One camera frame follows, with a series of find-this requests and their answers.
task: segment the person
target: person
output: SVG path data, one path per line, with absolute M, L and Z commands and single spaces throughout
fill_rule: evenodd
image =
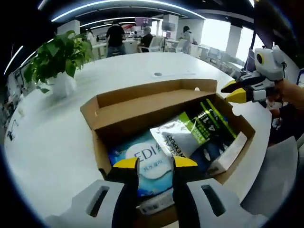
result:
M 282 118 L 280 128 L 271 127 L 269 136 L 269 146 L 294 136 L 299 139 L 304 134 L 304 88 L 290 83 L 287 80 L 281 80 L 276 83 L 278 94 L 269 96 L 267 99 L 272 101 L 282 100 L 289 104 L 279 109 L 270 110 L 272 118 Z
M 148 48 L 151 44 L 151 41 L 153 39 L 153 36 L 151 34 L 151 28 L 150 27 L 145 27 L 143 29 L 143 34 L 144 37 L 142 38 L 140 44 L 137 47 L 138 52 L 149 52 Z
M 123 45 L 123 39 L 125 39 L 125 33 L 123 28 L 118 24 L 117 20 L 113 21 L 113 25 L 108 29 L 106 33 L 108 43 L 107 58 L 113 56 L 114 51 L 118 51 L 120 55 L 125 55 L 125 49 Z
M 90 28 L 86 31 L 86 35 L 87 35 L 87 37 L 86 37 L 87 40 L 90 41 L 92 46 L 94 46 L 95 45 L 95 38 L 94 38 L 93 32 L 91 31 Z
M 192 33 L 188 26 L 184 26 L 182 38 L 187 40 L 187 42 L 184 44 L 184 47 L 183 47 L 183 53 L 190 54 L 191 44 L 197 43 L 197 42 L 192 38 Z

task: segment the cardboard box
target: cardboard box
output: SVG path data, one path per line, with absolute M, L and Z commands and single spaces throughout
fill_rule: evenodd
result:
M 96 95 L 80 111 L 92 129 L 97 166 L 103 176 L 111 170 L 107 148 L 129 137 L 167 122 L 174 116 L 208 98 L 226 116 L 236 134 L 248 138 L 231 167 L 215 179 L 224 183 L 246 154 L 254 129 L 242 117 L 235 116 L 232 105 L 216 94 L 217 82 L 209 79 L 180 79 L 128 87 Z M 137 211 L 135 227 L 163 227 L 177 220 L 175 206 L 145 216 Z

